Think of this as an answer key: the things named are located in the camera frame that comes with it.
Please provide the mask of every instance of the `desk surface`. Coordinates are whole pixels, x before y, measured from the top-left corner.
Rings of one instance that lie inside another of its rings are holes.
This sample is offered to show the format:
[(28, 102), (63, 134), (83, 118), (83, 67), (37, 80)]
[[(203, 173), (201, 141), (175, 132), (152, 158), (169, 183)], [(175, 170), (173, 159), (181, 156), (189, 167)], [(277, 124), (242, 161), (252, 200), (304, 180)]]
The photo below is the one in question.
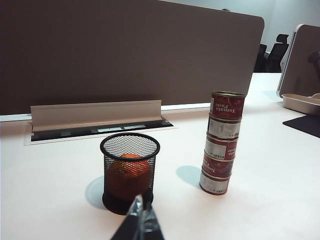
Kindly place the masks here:
[[(199, 187), (208, 108), (164, 111), (177, 128), (147, 133), (166, 239), (320, 239), (320, 140), (282, 124), (303, 114), (282, 107), (279, 79), (252, 77), (225, 195)], [(28, 121), (0, 124), (1, 239), (109, 239), (124, 217), (102, 206), (103, 137), (24, 145)]]

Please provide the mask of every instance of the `mesh cup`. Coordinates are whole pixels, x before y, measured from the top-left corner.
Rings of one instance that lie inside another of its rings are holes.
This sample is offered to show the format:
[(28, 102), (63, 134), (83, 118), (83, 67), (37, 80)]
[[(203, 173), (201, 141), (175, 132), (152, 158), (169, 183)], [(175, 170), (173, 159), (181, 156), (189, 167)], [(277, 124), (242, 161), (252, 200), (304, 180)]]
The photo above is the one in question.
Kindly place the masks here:
[(124, 132), (105, 138), (100, 149), (104, 155), (104, 206), (125, 215), (138, 194), (145, 206), (152, 203), (158, 141), (145, 134)]

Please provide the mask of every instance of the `black chair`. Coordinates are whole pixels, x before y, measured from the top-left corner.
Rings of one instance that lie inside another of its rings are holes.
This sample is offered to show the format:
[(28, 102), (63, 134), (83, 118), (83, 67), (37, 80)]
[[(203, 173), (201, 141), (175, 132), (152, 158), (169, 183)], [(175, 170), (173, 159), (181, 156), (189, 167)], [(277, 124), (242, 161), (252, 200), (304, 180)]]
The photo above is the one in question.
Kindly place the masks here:
[(267, 50), (267, 45), (260, 44), (258, 55), (256, 56), (256, 61), (254, 65), (254, 73), (262, 73), (264, 71), (264, 65), (265, 65), (265, 53)]
[(281, 73), (281, 60), (286, 54), (286, 51), (289, 47), (287, 44), (287, 34), (279, 34), (276, 38), (277, 42), (273, 45), (273, 48), (265, 60), (265, 65), (263, 71), (265, 73)]

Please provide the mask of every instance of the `metal can rim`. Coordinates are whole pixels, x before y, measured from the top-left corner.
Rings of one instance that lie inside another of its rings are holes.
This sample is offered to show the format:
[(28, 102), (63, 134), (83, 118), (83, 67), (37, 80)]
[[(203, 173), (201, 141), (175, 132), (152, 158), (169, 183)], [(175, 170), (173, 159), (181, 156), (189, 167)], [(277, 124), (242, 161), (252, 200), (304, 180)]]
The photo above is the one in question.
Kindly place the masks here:
[(209, 112), (209, 118), (216, 119), (216, 120), (219, 120), (219, 121), (225, 121), (225, 122), (235, 122), (235, 124), (238, 123), (238, 121), (241, 122), (241, 119), (242, 119), (242, 117), (239, 117), (239, 118), (220, 118), (220, 117), (214, 116), (210, 112)]
[(208, 153), (206, 153), (205, 150), (204, 150), (204, 155), (206, 155), (208, 158), (213, 159), (213, 160), (218, 161), (218, 162), (233, 162), (235, 160), (235, 158), (236, 158), (236, 157), (233, 157), (232, 159), (229, 159), (229, 160), (215, 158), (213, 156), (210, 156)]
[(247, 95), (233, 92), (233, 91), (212, 91), (211, 94), (223, 96), (223, 97), (233, 97), (233, 98), (245, 98)]
[(216, 140), (218, 142), (223, 142), (223, 143), (234, 143), (234, 142), (237, 142), (238, 141), (238, 138), (235, 138), (235, 139), (230, 139), (230, 140), (227, 140), (227, 139), (219, 139), (217, 138), (216, 136), (213, 136), (210, 132), (206, 132), (206, 136), (209, 137), (210, 139), (212, 140)]
[(231, 177), (231, 174), (230, 174), (229, 176), (226, 176), (226, 177), (212, 176), (212, 175), (210, 175), (209, 173), (205, 172), (203, 168), (201, 169), (201, 172), (202, 172), (204, 175), (207, 175), (208, 177), (213, 178), (213, 179), (228, 180), (228, 179)]

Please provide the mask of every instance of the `tomato paste can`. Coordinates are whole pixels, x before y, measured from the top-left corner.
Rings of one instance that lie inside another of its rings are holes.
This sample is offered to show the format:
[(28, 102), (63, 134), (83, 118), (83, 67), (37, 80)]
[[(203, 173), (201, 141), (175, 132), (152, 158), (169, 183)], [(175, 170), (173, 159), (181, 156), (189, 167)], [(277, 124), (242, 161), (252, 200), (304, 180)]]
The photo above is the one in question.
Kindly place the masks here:
[(221, 119), (240, 119), (246, 95), (230, 91), (211, 93), (210, 113)]
[(208, 194), (222, 195), (228, 190), (229, 180), (230, 176), (215, 177), (202, 170), (200, 174), (200, 187)]
[(219, 178), (226, 178), (231, 175), (232, 166), (234, 164), (234, 159), (231, 160), (221, 160), (209, 156), (204, 153), (203, 162), (202, 162), (202, 169), (214, 176)]
[(204, 151), (216, 159), (231, 160), (236, 155), (237, 141), (237, 138), (234, 140), (218, 139), (207, 132)]
[(234, 140), (238, 138), (241, 119), (222, 119), (209, 114), (207, 131), (210, 135), (223, 140)]

